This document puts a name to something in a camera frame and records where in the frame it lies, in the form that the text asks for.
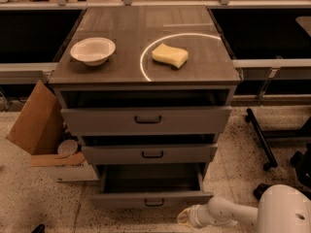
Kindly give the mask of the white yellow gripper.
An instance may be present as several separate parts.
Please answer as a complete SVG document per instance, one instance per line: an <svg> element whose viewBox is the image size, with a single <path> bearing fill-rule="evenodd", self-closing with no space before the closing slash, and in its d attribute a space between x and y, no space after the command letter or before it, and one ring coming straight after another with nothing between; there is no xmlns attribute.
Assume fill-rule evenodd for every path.
<svg viewBox="0 0 311 233"><path fill-rule="evenodd" d="M201 228L202 224L198 219L198 205L182 210L177 216L177 222L186 227Z"/></svg>

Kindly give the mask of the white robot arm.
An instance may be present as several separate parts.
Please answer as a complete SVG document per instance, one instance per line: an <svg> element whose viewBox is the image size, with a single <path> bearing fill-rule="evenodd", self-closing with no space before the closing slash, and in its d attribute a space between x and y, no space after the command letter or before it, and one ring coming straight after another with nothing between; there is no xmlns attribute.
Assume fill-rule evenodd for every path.
<svg viewBox="0 0 311 233"><path fill-rule="evenodd" d="M177 221L197 229L240 222L257 233L311 233L311 201L291 186L276 184L262 194L256 208L213 196L207 204L181 211Z"/></svg>

